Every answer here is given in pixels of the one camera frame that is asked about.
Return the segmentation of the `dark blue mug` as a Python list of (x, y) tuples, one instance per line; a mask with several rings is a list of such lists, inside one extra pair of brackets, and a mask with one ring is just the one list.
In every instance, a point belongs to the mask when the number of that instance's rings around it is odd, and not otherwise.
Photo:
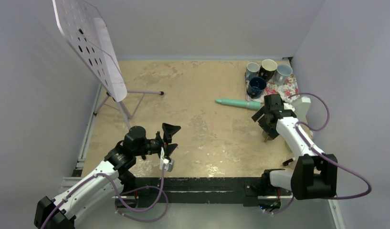
[(247, 86), (247, 95), (251, 98), (259, 98), (267, 87), (266, 81), (261, 77), (254, 77)]

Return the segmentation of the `light grey mug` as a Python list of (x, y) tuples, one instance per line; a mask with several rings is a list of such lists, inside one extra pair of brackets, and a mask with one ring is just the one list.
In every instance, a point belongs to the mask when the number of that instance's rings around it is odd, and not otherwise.
[(282, 85), (293, 74), (293, 69), (288, 64), (279, 64), (273, 76), (273, 82)]

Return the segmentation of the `black mug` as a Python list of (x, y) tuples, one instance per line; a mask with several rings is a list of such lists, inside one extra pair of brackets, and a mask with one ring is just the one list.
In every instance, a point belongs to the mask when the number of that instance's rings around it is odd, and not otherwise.
[(258, 76), (264, 79), (266, 82), (271, 80), (275, 71), (277, 70), (277, 63), (272, 59), (265, 59), (261, 62)]

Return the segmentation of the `grey mug with lettering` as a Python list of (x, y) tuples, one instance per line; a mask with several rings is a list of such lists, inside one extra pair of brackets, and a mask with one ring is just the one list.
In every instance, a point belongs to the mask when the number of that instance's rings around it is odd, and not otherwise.
[(244, 78), (246, 81), (251, 80), (252, 78), (255, 78), (258, 76), (258, 72), (260, 70), (260, 66), (256, 62), (249, 62), (246, 65), (246, 70), (244, 73)]

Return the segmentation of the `brown mug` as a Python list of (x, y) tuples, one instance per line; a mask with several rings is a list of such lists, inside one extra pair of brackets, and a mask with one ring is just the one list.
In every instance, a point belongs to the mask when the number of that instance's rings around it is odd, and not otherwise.
[(263, 136), (263, 139), (264, 139), (264, 143), (269, 141), (270, 137), (269, 137), (269, 135), (265, 131), (262, 132), (262, 136)]

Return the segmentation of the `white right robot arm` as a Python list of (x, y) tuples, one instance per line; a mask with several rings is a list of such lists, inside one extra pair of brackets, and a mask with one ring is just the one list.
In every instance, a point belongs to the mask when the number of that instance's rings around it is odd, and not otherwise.
[(263, 130), (265, 140), (281, 136), (294, 154), (295, 167), (268, 169), (262, 174), (261, 190), (266, 194), (278, 188), (289, 190), (298, 200), (332, 198), (337, 189), (337, 158), (319, 152), (300, 126), (291, 105), (279, 94), (264, 96), (263, 107), (252, 116)]

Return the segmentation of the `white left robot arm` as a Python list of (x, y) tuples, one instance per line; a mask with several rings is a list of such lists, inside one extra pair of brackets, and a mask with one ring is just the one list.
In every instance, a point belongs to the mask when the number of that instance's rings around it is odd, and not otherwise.
[[(146, 137), (146, 130), (133, 126), (109, 151), (104, 160), (85, 178), (67, 191), (50, 199), (43, 197), (37, 204), (34, 225), (38, 229), (74, 229), (75, 221), (92, 205), (115, 195), (120, 202), (133, 212), (146, 212), (152, 209), (161, 196), (167, 199), (164, 187), (164, 174), (173, 169), (174, 160), (170, 157), (178, 144), (172, 137), (181, 129), (178, 125), (163, 123), (163, 133), (156, 133), (154, 139)], [(135, 177), (129, 169), (136, 164), (137, 157), (158, 155), (161, 178), (157, 197), (147, 208), (140, 210), (130, 207), (121, 195), (137, 193)]]

